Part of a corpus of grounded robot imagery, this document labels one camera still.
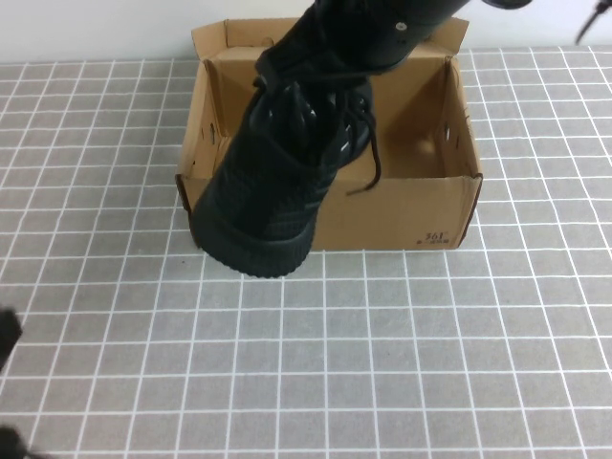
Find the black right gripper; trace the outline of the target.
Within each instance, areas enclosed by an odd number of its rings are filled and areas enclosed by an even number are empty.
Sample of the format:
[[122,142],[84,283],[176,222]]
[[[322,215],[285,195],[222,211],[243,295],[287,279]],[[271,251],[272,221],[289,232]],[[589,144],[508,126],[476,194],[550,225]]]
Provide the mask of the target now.
[[414,48],[463,7],[462,1],[367,1],[363,44],[364,66],[386,70],[404,60]]

